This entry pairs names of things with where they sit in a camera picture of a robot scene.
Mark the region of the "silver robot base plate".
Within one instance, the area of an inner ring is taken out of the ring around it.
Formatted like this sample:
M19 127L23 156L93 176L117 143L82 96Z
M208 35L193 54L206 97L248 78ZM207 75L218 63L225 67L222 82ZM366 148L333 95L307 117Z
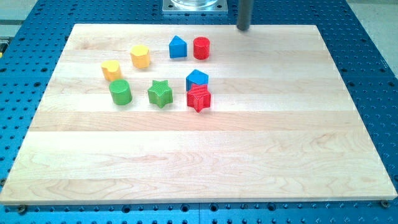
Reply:
M163 14L227 14L227 0L163 0Z

